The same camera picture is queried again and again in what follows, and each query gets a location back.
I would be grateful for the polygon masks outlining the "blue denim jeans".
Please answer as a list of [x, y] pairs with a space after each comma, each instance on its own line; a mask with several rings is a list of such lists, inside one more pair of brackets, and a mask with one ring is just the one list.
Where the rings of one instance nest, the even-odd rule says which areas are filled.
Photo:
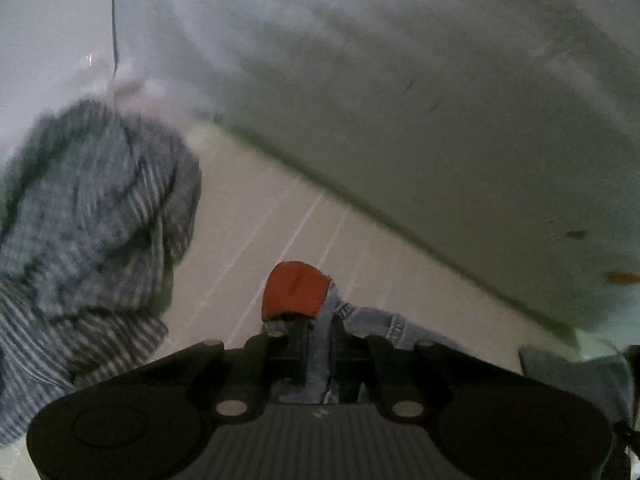
[[[285, 386], [279, 401], [296, 404], [335, 404], [342, 388], [337, 385], [338, 336], [381, 336], [394, 348], [410, 350], [420, 341], [434, 342], [461, 351], [460, 344], [444, 335], [408, 321], [404, 316], [375, 308], [355, 307], [343, 300], [333, 282], [295, 287], [272, 307], [262, 308], [265, 328], [293, 329], [299, 320], [304, 330], [306, 380], [300, 387]], [[576, 394], [593, 403], [610, 422], [633, 425], [639, 415], [639, 378], [632, 374], [631, 360], [623, 354], [570, 362], [532, 347], [518, 350], [525, 376]]]

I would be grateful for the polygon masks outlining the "green grid cutting mat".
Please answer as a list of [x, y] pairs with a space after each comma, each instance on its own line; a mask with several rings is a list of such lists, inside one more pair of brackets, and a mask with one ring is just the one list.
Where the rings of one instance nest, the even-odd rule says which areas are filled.
[[161, 356], [204, 339], [239, 347], [275, 310], [311, 313], [329, 286], [404, 316], [508, 370], [532, 346], [576, 359], [574, 330], [536, 320], [299, 172], [221, 129], [196, 125], [202, 196], [175, 270]]

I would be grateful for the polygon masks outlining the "blue striped plaid shirt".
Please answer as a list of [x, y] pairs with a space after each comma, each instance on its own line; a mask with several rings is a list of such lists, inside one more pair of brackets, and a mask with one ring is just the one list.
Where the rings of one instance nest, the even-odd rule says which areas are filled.
[[182, 136], [82, 100], [41, 117], [1, 178], [1, 442], [143, 365], [189, 249], [202, 176]]

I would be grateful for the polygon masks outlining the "pale green fabric storage bag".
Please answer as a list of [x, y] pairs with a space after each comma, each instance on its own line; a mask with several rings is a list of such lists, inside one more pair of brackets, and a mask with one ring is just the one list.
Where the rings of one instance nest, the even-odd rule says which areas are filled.
[[114, 0], [120, 72], [492, 292], [639, 333], [639, 0]]

